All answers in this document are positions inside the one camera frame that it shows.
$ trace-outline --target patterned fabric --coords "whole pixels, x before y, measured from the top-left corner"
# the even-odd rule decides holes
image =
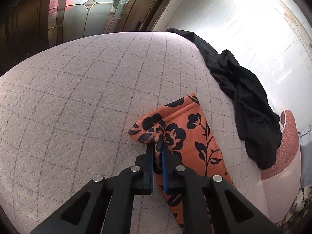
[[[284,234],[295,233],[302,224],[302,219],[312,211],[312,185],[300,189],[297,197],[282,221],[277,224]]]
[[[266,213],[232,101],[199,50],[173,33],[124,32],[50,48],[0,77],[0,205],[10,221],[28,234],[93,175],[133,165],[146,146],[129,138],[129,128],[192,92],[235,186]],[[135,197],[131,224],[133,234],[156,232],[181,233],[159,189]]]
[[[155,143],[155,179],[182,230],[182,196],[166,195],[163,191],[163,148],[177,155],[183,165],[192,168],[197,174],[206,177],[219,174],[233,185],[221,150],[194,93],[144,115],[128,134],[140,143]]]

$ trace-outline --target metal pin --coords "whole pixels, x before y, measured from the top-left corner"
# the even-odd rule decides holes
[[[223,180],[223,178],[220,175],[214,175],[213,176],[213,180],[215,182],[221,182]]]
[[[102,175],[95,175],[94,177],[93,177],[93,181],[94,182],[100,182],[100,181],[102,181],[103,180],[103,176]]]
[[[185,171],[185,166],[184,165],[178,165],[177,167],[176,167],[176,169],[177,169],[177,171],[178,172],[183,172],[183,171]]]
[[[131,166],[130,170],[132,170],[134,173],[138,172],[141,170],[141,168],[138,165]]]

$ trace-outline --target crumpled black fabric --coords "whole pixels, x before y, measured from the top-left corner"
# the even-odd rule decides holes
[[[194,32],[174,28],[167,32],[176,33],[197,46],[220,89],[234,102],[238,136],[245,141],[248,156],[261,170],[272,167],[282,140],[280,117],[268,105],[266,92],[255,74],[241,67],[229,50],[218,54]]]

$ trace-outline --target light blue fabric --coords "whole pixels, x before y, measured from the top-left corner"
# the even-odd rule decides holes
[[[299,132],[301,150],[300,189],[312,184],[312,124]]]

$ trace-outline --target folded fabric corner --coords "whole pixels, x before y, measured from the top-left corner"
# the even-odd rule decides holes
[[[218,174],[233,185],[195,93],[144,115],[132,126],[128,135],[135,141],[155,144],[154,177],[182,229],[181,195],[166,195],[162,189],[163,148],[179,156],[182,164],[197,174],[206,177]]]

